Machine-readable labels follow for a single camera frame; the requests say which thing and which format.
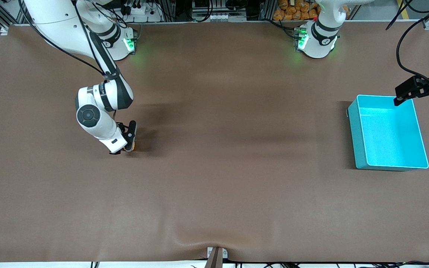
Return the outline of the teal plastic bin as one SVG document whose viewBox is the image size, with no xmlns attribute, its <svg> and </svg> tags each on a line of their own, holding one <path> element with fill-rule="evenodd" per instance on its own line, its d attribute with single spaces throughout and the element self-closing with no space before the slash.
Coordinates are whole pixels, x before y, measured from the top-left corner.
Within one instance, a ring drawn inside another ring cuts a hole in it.
<svg viewBox="0 0 429 268">
<path fill-rule="evenodd" d="M 428 169 L 429 161 L 412 99 L 358 95 L 347 109 L 357 169 Z"/>
</svg>

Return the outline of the white power strip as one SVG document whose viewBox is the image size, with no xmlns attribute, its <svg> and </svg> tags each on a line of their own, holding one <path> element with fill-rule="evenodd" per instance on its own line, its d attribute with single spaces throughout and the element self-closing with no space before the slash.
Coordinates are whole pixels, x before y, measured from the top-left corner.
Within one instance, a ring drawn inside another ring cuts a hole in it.
<svg viewBox="0 0 429 268">
<path fill-rule="evenodd" d="M 160 5 L 155 2 L 127 3 L 121 11 L 124 11 L 123 19 L 128 23 L 155 23 L 164 22 Z"/>
</svg>

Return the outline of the grey electronics box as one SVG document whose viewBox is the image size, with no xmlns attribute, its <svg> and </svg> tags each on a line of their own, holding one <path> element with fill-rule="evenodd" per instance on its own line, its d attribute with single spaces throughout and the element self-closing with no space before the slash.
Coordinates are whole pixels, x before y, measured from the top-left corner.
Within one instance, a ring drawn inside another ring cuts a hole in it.
<svg viewBox="0 0 429 268">
<path fill-rule="evenodd" d="M 247 0 L 190 0 L 188 17 L 194 22 L 244 22 Z"/>
</svg>

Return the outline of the metal table clamp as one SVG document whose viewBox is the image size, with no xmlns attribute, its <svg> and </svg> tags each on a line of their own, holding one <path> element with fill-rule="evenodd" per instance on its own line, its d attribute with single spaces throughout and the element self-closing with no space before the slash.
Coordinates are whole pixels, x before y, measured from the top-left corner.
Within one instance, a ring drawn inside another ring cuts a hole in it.
<svg viewBox="0 0 429 268">
<path fill-rule="evenodd" d="M 207 248 L 207 262 L 204 268 L 223 268 L 224 261 L 228 259 L 228 250 L 222 247 Z"/>
</svg>

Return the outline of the brown table mat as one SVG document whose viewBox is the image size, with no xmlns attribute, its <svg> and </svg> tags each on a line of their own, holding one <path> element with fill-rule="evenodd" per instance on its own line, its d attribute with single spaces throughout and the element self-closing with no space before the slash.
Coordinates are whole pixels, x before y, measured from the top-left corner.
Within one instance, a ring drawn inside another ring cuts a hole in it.
<svg viewBox="0 0 429 268">
<path fill-rule="evenodd" d="M 269 23 L 145 25 L 118 62 L 136 150 L 77 123 L 91 68 L 28 26 L 0 36 L 0 262 L 429 262 L 429 168 L 355 167 L 346 111 L 394 95 L 411 22 L 347 22 L 314 60 Z M 415 100 L 429 160 L 429 99 Z"/>
</svg>

